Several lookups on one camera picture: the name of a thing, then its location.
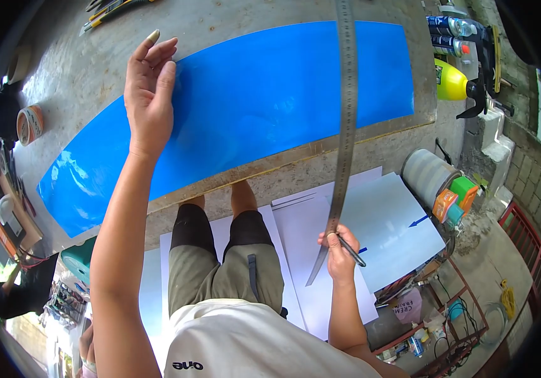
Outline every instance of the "metal can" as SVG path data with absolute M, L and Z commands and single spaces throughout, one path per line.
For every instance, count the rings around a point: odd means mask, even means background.
M 462 41 L 455 37 L 430 36 L 430 40 L 435 54 L 461 57 L 470 52 L 468 46 L 462 44 Z
M 422 358 L 422 353 L 424 352 L 424 348 L 422 347 L 422 342 L 415 337 L 411 336 L 407 339 L 407 342 L 409 343 L 409 347 L 411 351 L 413 352 L 413 355 Z
M 453 17 L 426 16 L 430 34 L 439 36 L 458 36 L 462 33 L 462 26 Z

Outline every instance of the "yellow bottle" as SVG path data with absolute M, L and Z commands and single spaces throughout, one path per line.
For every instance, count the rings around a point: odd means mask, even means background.
M 479 78 L 468 80 L 457 68 L 447 62 L 434 59 L 436 73 L 436 96 L 439 100 L 465 100 L 467 97 L 474 99 L 475 105 L 458 114 L 456 118 L 476 117 L 486 110 L 485 87 L 482 73 Z
M 437 58 L 434 59 L 436 71 L 436 96 L 439 100 L 465 100 L 468 79 L 457 68 Z

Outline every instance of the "workbench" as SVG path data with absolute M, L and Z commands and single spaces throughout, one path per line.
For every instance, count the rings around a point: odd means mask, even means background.
M 403 26 L 415 94 L 413 115 L 359 128 L 357 142 L 433 123 L 437 107 L 434 63 L 421 3 L 418 0 L 353 0 L 352 4 L 355 19 Z M 70 239 L 48 213 L 36 186 L 71 139 L 122 95 L 126 62 L 154 29 L 160 30 L 162 41 L 178 37 L 178 51 L 174 58 L 179 60 L 244 34 L 336 18 L 333 0 L 157 0 L 79 36 L 80 27 L 92 14 L 85 13 L 84 8 L 85 2 L 46 2 L 21 41 L 21 44 L 32 46 L 32 69 L 24 80 L 20 102 L 24 106 L 40 104 L 45 130 L 27 147 L 16 147 L 16 169 L 19 176 L 23 175 L 26 192 L 38 214 L 34 221 L 42 230 L 42 242 L 48 254 L 83 243 L 97 235 L 99 227 Z M 386 51 L 386 59 L 390 59 L 390 51 Z M 359 69 L 365 69 L 365 62 L 359 61 Z M 109 132 L 113 132 L 113 125 L 109 125 Z M 337 147 L 336 135 L 216 174 L 151 201 L 149 215 L 188 198 Z M 317 183 L 315 177 L 306 179 L 316 185 L 327 182 Z M 290 192 L 287 181 L 283 180 L 277 187 L 277 194 Z M 159 240 L 159 231 L 147 228 L 147 240 L 151 238 Z

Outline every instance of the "green container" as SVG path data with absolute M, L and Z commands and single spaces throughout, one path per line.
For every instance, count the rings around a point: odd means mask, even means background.
M 90 284 L 90 261 L 94 250 L 96 237 L 88 239 L 81 246 L 72 246 L 61 252 L 61 259 L 64 265 L 77 278 Z
M 469 192 L 474 187 L 476 187 L 476 184 L 470 181 L 468 177 L 460 176 L 452 181 L 449 190 L 457 194 L 456 204 L 460 205 L 463 200 L 470 196 Z

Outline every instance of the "yellow rope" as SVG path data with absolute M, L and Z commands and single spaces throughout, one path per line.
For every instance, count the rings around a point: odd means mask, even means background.
M 502 283 L 500 286 L 502 287 L 502 304 L 504 308 L 506 309 L 506 315 L 508 316 L 508 319 L 512 319 L 515 316 L 515 291 L 513 288 L 508 287 L 506 285 L 506 280 L 502 280 Z

